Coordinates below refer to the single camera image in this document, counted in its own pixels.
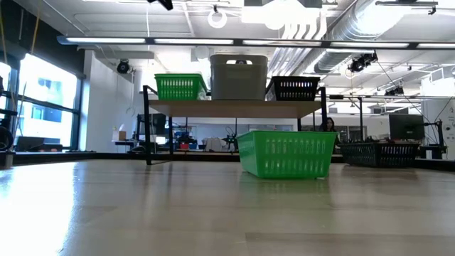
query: white wall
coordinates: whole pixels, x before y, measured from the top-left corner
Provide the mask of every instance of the white wall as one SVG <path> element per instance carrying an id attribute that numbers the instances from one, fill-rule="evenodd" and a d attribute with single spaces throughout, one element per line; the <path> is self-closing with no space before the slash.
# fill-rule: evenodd
<path id="1" fill-rule="evenodd" d="M 422 92 L 424 95 L 450 96 L 455 95 L 455 80 L 453 78 L 431 82 L 429 78 L 422 80 Z M 425 100 L 422 101 L 422 112 L 430 121 L 442 121 L 444 142 L 448 146 L 447 154 L 443 159 L 455 159 L 455 100 Z M 425 132 L 431 139 L 431 143 L 438 142 L 439 136 L 436 127 L 425 127 Z"/>
<path id="2" fill-rule="evenodd" d="M 85 52 L 84 73 L 80 149 L 115 153 L 114 127 L 119 129 L 124 124 L 127 138 L 132 137 L 134 84 L 96 59 L 91 50 Z"/>

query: computer monitor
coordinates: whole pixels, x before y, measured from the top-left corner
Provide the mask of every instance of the computer monitor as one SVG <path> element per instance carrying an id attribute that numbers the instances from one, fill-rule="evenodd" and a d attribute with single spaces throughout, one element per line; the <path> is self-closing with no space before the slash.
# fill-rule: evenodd
<path id="1" fill-rule="evenodd" d="M 391 114 L 389 115 L 390 139 L 425 138 L 424 118 L 418 114 Z"/>
<path id="2" fill-rule="evenodd" d="M 144 115 L 141 115 L 142 121 L 139 134 L 145 134 Z M 150 114 L 150 134 L 163 135 L 165 134 L 164 126 L 166 125 L 166 115 L 164 114 Z"/>
<path id="3" fill-rule="evenodd" d="M 18 137 L 16 152 L 25 152 L 30 149 L 44 144 L 44 138 L 40 137 Z"/>

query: gray storage bin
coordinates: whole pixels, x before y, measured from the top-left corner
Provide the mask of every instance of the gray storage bin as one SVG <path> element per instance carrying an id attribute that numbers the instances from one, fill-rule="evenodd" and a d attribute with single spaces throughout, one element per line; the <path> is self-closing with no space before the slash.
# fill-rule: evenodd
<path id="1" fill-rule="evenodd" d="M 228 64 L 246 61 L 248 64 Z M 260 55 L 212 55 L 212 100 L 264 100 L 267 57 Z"/>

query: security camera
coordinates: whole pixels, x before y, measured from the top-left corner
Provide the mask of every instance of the security camera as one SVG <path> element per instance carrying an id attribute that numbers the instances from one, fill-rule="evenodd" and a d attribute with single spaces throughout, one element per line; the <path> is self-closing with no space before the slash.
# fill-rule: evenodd
<path id="1" fill-rule="evenodd" d="M 117 66 L 117 72 L 120 74 L 127 74 L 131 71 L 131 66 L 129 65 L 128 60 L 120 60 L 119 65 Z"/>

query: spotlight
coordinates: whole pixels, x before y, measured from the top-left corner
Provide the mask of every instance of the spotlight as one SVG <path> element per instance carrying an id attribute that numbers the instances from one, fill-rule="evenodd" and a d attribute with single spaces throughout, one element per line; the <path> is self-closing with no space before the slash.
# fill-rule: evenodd
<path id="1" fill-rule="evenodd" d="M 396 96 L 396 95 L 404 95 L 405 91 L 403 90 L 402 86 L 395 87 L 391 90 L 385 92 L 384 96 Z"/>
<path id="2" fill-rule="evenodd" d="M 128 64 L 128 60 L 120 60 L 119 65 L 117 66 L 117 72 L 120 74 L 129 73 L 131 66 Z"/>
<path id="3" fill-rule="evenodd" d="M 375 61 L 378 61 L 376 51 L 372 54 L 362 54 L 359 58 L 353 58 L 353 62 L 348 66 L 348 69 L 352 73 L 359 73 Z"/>

